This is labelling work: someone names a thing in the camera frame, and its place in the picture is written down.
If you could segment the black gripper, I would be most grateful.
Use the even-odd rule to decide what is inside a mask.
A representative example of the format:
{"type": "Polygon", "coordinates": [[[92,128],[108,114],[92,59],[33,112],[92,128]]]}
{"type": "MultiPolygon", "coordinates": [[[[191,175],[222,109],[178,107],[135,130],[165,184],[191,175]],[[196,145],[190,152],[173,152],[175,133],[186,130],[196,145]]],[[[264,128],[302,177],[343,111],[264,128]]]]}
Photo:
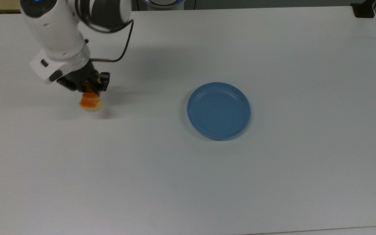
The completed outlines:
{"type": "Polygon", "coordinates": [[[88,62],[82,68],[57,79],[57,83],[68,90],[82,93],[105,92],[109,82],[110,73],[98,73],[92,62],[88,62]]]}

